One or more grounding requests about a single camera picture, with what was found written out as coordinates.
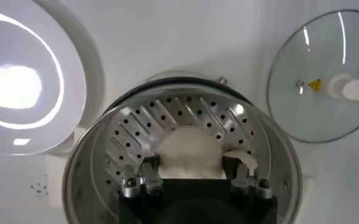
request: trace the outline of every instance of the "screw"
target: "screw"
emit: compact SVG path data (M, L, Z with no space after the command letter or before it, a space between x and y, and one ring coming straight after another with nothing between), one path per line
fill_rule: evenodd
M127 181L126 181L126 186L127 187L135 187L137 185L137 180L135 178L129 178Z
M258 183L259 187L261 188L269 188L269 181L266 179L261 179Z

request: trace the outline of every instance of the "hole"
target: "hole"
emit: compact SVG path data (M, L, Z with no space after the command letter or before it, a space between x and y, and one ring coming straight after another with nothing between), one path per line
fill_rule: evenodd
M282 189L283 189L283 190L287 190L287 189L288 189L288 183L286 182L286 180L284 180L284 181L282 182Z

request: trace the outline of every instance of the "bolt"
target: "bolt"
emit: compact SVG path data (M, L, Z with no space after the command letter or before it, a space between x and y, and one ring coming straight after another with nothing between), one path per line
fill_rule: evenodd
M218 79L216 80L218 83L226 85L228 83L227 78L225 78L224 76L220 76L218 77Z
M261 188L269 188L269 181L266 179L261 179L258 183Z
M135 178L129 178L127 181L126 181L126 186L127 187L135 187L137 185L137 180Z

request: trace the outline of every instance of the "white lid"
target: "white lid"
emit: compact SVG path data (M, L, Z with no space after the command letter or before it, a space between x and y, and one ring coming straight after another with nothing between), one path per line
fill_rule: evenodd
M32 1L0 1L0 153L60 144L85 98L80 58L57 22Z

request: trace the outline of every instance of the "metal clamp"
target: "metal clamp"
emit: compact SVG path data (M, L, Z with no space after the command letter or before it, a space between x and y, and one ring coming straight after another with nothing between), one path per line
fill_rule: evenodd
M141 165L141 175L144 178L147 194L159 196L162 192L163 180L159 174L153 170L150 163L143 163Z
M234 191L240 191L242 195L247 195L249 190L249 169L243 163L239 164L237 168L236 178L230 183L233 186Z

